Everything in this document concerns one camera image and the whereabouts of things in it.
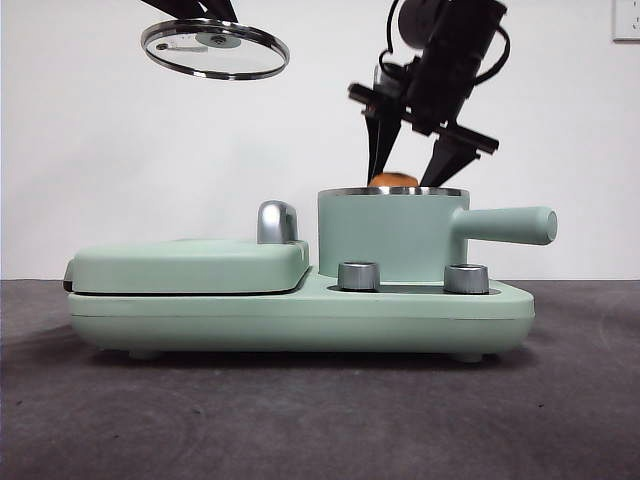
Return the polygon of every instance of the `pot handle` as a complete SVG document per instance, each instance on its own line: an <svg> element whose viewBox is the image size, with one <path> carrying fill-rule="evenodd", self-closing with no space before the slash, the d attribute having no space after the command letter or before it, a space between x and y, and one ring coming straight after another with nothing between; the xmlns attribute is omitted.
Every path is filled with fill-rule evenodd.
<svg viewBox="0 0 640 480"><path fill-rule="evenodd" d="M461 210L453 233L462 238L548 245L556 238L558 218L548 207Z"/></svg>

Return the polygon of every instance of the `dark gray surface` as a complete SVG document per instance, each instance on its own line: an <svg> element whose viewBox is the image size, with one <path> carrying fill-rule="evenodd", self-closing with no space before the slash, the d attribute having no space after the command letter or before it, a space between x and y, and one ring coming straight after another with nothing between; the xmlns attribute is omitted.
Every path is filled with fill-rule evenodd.
<svg viewBox="0 0 640 480"><path fill-rule="evenodd" d="M510 282L525 344L438 355L98 352L2 283L3 479L639 479L640 282Z"/></svg>

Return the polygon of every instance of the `silver knob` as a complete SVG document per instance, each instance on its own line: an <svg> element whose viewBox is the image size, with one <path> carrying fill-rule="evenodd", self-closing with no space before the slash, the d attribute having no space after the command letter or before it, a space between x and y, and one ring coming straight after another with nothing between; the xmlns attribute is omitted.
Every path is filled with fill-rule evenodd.
<svg viewBox="0 0 640 480"><path fill-rule="evenodd" d="M287 243L298 239L296 209L285 202L269 200L258 210L258 243Z"/></svg>
<svg viewBox="0 0 640 480"><path fill-rule="evenodd" d="M484 265L447 265L444 267L444 289L452 293L489 293L489 272Z"/></svg>
<svg viewBox="0 0 640 480"><path fill-rule="evenodd" d="M338 287L342 290L377 291L380 268L374 262L342 262L338 265Z"/></svg>

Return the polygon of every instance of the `mint green pot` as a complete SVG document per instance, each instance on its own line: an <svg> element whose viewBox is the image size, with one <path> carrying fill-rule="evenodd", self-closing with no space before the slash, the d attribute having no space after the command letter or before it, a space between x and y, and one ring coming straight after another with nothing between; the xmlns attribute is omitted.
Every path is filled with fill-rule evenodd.
<svg viewBox="0 0 640 480"><path fill-rule="evenodd" d="M546 245L557 231L547 207L469 210L469 192L369 187L318 194L320 274L346 261L380 265L386 282L438 282L467 263L467 240Z"/></svg>

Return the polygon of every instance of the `metal rim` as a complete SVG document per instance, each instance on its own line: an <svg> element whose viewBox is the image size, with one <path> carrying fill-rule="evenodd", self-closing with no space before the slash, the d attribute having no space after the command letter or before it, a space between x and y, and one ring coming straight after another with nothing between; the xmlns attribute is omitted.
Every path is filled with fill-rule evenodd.
<svg viewBox="0 0 640 480"><path fill-rule="evenodd" d="M466 190L434 187L357 187L323 190L318 197L335 197L342 195L440 195L444 197L468 196Z"/></svg>
<svg viewBox="0 0 640 480"><path fill-rule="evenodd" d="M185 67L177 63L169 62L161 58L156 57L147 50L147 46L152 41L167 37L170 35L185 34L185 33L212 33L222 35L232 35L240 38L241 40L248 40L250 42L258 43L264 47L269 48L276 52L283 59L284 63L271 70L262 70L257 72L240 72L240 73L223 73L223 72L211 72L207 70L198 70L197 68ZM191 20L169 20L167 22L161 22L156 25L152 25L142 32L140 38L140 44L147 56L154 62L175 70L177 72L186 73L187 75L193 75L195 77L215 78L218 80L257 80L260 78L268 78L280 73L289 63L289 49L287 46L274 37L270 33L263 30L259 30L254 27L247 27L239 23L212 20L207 18L198 18Z"/></svg>

